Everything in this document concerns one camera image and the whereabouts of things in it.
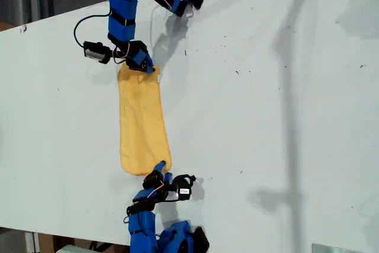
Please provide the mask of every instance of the white tabletop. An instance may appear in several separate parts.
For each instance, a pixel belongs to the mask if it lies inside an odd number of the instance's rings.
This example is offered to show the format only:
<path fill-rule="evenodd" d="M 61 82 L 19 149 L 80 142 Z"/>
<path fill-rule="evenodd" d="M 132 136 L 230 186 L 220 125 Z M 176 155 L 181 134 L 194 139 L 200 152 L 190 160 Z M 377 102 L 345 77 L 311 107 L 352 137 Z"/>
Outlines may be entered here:
<path fill-rule="evenodd" d="M 139 0 L 136 39 L 162 67 L 172 172 L 210 252 L 379 251 L 378 0 L 205 0 L 176 19 Z M 72 29 L 108 3 L 0 33 L 0 226 L 118 244 L 142 177 L 120 165 L 117 69 Z M 107 38 L 85 21 L 79 41 Z"/>

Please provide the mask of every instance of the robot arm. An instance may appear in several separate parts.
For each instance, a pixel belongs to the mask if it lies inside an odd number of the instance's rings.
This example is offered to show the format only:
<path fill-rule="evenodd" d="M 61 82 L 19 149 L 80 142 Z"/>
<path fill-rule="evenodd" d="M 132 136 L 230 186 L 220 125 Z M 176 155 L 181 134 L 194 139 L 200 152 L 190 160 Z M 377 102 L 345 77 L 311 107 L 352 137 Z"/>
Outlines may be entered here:
<path fill-rule="evenodd" d="M 152 213 L 155 204 L 189 200 L 191 187 L 196 178 L 189 175 L 179 175 L 171 180 L 171 173 L 162 174 L 166 162 L 157 164 L 151 174 L 143 181 L 143 190 L 133 199 L 133 204 L 127 208 L 129 217 L 129 232 L 131 235 L 131 253 L 205 253 L 209 242 L 201 228 L 191 232 L 187 221 L 174 223 L 165 229 L 159 240 L 155 235 L 155 214 Z M 169 191 L 177 194 L 176 200 L 166 200 Z"/>
<path fill-rule="evenodd" d="M 203 0 L 155 0 L 161 6 L 181 17 L 184 9 L 190 2 L 196 9 L 200 9 Z M 76 42 L 84 49 L 86 57 L 107 64 L 113 57 L 115 63 L 126 62 L 132 70 L 146 73 L 154 72 L 153 61 L 146 45 L 141 41 L 133 41 L 136 31 L 137 0 L 109 0 L 110 12 L 107 15 L 92 15 L 80 20 L 74 28 Z M 108 38 L 116 45 L 112 51 L 102 43 L 85 41 L 83 45 L 76 38 L 78 25 L 92 17 L 109 17 Z"/>

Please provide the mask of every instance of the white label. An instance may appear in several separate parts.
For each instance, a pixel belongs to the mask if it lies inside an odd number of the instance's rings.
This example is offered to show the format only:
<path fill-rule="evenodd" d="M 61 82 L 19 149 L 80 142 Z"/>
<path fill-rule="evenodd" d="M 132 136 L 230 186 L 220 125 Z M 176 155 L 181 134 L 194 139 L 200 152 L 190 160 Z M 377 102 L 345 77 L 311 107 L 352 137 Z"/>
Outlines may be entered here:
<path fill-rule="evenodd" d="M 190 190 L 189 189 L 180 189 L 179 193 L 188 195 L 190 193 Z"/>

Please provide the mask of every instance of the metal plate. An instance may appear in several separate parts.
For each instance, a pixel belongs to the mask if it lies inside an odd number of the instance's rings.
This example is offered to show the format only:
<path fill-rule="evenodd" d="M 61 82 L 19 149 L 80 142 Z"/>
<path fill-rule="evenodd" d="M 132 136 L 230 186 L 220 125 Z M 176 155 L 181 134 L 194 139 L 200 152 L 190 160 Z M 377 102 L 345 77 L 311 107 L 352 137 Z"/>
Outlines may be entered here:
<path fill-rule="evenodd" d="M 361 253 L 361 252 L 314 243 L 312 244 L 312 253 Z"/>

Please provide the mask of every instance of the yellow cloth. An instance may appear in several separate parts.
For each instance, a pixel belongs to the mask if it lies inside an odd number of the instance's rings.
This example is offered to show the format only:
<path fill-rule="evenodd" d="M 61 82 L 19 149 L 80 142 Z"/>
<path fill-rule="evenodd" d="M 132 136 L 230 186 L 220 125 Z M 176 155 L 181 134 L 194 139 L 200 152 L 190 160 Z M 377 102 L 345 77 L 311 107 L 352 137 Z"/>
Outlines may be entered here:
<path fill-rule="evenodd" d="M 158 82 L 159 69 L 145 74 L 123 64 L 120 91 L 121 164 L 134 175 L 147 175 L 160 161 L 171 167 Z"/>

